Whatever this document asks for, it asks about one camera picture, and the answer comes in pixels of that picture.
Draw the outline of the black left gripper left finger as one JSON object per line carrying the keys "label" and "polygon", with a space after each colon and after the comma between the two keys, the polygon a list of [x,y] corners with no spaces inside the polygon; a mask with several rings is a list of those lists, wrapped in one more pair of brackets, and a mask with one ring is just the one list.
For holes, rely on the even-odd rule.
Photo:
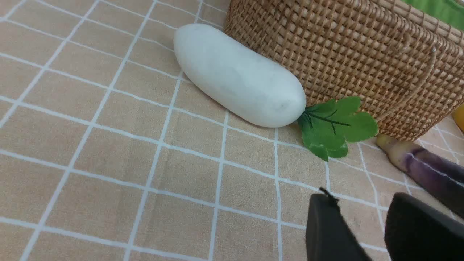
{"label": "black left gripper left finger", "polygon": [[308,261],[371,261],[341,214],[338,198],[325,188],[310,197],[306,226]]}

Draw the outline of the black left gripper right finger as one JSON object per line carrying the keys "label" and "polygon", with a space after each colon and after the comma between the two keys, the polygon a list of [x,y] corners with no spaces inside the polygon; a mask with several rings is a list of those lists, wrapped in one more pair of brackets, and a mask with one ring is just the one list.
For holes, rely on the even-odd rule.
{"label": "black left gripper right finger", "polygon": [[462,261],[464,226],[402,192],[393,195],[384,234],[393,261]]}

